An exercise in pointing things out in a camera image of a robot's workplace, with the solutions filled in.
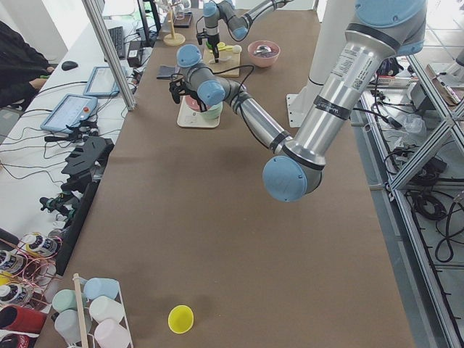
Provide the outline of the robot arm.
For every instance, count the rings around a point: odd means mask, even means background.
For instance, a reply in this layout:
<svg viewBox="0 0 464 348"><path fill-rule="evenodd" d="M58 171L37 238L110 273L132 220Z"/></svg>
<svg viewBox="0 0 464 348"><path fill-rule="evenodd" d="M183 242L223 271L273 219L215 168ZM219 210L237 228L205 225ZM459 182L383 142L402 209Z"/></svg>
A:
<svg viewBox="0 0 464 348"><path fill-rule="evenodd" d="M252 135L272 151L262 172L269 195L295 202L322 181L325 154L381 63L423 48L425 1L357 1L347 40L297 134L286 132L244 85L216 76L193 44L179 48L180 77L170 83L175 101L192 96L201 109L227 103Z"/></svg>
<svg viewBox="0 0 464 348"><path fill-rule="evenodd" d="M221 1L219 3L208 1L203 7L202 19L204 20L204 29L196 32L198 44L202 45L203 40L205 40L212 50L214 61L218 63L220 58L218 48L220 32L218 25L221 20L226 24L231 38L236 42L240 42L247 37L251 26L258 17L276 11L289 3L291 1L287 0L263 1L253 9L245 12L242 16L238 16L232 1Z"/></svg>

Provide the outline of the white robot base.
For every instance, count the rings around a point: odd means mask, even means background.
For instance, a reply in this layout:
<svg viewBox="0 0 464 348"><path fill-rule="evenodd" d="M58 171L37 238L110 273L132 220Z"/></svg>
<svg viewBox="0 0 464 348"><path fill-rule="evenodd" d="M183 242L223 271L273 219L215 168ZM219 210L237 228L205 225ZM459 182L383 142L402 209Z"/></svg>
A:
<svg viewBox="0 0 464 348"><path fill-rule="evenodd" d="M298 94L286 95L289 126L299 128L315 97L321 92L345 43L344 25L349 14L345 1L327 1L307 83Z"/></svg>

